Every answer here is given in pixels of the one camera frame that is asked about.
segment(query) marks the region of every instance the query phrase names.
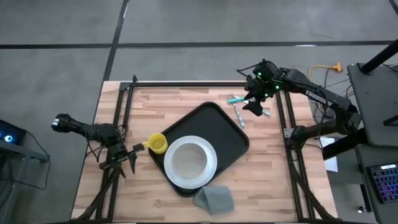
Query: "wooden table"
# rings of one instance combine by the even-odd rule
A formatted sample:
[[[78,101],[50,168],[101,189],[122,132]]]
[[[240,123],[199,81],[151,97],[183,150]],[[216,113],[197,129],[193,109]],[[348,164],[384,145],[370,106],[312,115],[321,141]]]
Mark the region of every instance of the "wooden table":
[[[96,123],[112,123],[118,89],[119,82],[104,83],[95,117]],[[129,114],[127,148],[132,149],[134,144],[145,141],[150,134],[163,131],[205,101],[219,104],[239,125],[233,106],[227,103],[231,93],[238,96],[246,94],[240,87],[135,87]],[[297,125],[312,125],[307,97],[298,94],[292,94],[291,97]],[[121,177],[119,181],[114,222],[296,221],[276,98],[268,99],[263,107],[271,112],[271,117],[257,117],[249,111],[239,110],[246,125],[243,131],[250,139],[250,148],[210,184],[229,187],[234,200],[234,211],[210,216],[194,206],[192,198],[178,196],[145,150],[138,154],[135,175],[132,174],[128,162],[123,163],[127,178]],[[287,123],[290,124],[286,107],[284,109]],[[311,190],[328,212],[336,217],[335,203],[319,148],[305,146],[303,156]],[[105,157],[106,150],[103,150],[101,160]],[[102,173],[94,157],[88,156],[72,218],[82,214],[94,199],[100,189]],[[300,192],[300,195],[306,214],[303,193]]]

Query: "concrete floor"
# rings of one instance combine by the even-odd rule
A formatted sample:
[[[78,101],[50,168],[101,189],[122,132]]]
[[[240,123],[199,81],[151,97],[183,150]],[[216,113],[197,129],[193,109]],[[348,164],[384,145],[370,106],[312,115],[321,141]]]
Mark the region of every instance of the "concrete floor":
[[[0,45],[110,44],[121,5],[122,0],[0,0]],[[120,43],[394,40],[397,22],[386,0],[131,0]],[[118,49],[109,79],[130,80],[135,74],[139,80],[240,80],[237,68],[264,57],[307,73],[315,64],[341,62],[345,68],[365,62],[384,47]],[[69,219],[85,141],[55,133],[50,124],[58,113],[93,121],[108,55],[109,49],[0,49],[0,119],[31,131],[52,159],[47,189],[24,187],[14,223]],[[316,69],[313,76],[322,83],[325,70]],[[331,72],[328,83],[345,78],[346,72]],[[341,93],[348,86],[330,90]],[[29,181],[42,184],[45,172],[34,164]],[[375,222],[372,214],[356,211],[363,203],[359,187],[335,179],[339,217]]]

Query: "gray napkin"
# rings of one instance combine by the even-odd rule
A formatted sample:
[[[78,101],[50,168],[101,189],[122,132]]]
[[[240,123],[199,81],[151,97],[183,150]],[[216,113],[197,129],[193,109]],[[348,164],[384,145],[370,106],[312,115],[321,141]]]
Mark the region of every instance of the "gray napkin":
[[[202,187],[194,196],[193,203],[208,211],[210,215],[234,210],[234,202],[228,187]]]

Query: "white paper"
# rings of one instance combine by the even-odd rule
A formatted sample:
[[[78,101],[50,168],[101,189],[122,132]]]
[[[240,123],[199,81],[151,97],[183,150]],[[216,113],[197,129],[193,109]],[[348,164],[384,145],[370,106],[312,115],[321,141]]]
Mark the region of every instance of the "white paper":
[[[325,147],[331,143],[334,143],[334,141],[335,141],[334,138],[326,138],[326,137],[321,137],[320,140],[321,140],[322,147]],[[325,167],[326,167],[326,170],[328,170],[328,171],[338,172],[337,158],[333,157],[328,160],[325,160]]]

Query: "yellow cup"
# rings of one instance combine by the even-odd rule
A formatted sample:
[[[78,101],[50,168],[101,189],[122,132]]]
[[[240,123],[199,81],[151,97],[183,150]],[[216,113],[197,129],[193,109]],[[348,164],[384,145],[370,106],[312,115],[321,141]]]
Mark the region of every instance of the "yellow cup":
[[[166,137],[160,133],[152,134],[149,136],[148,141],[142,144],[149,147],[156,154],[164,153],[168,148]]]

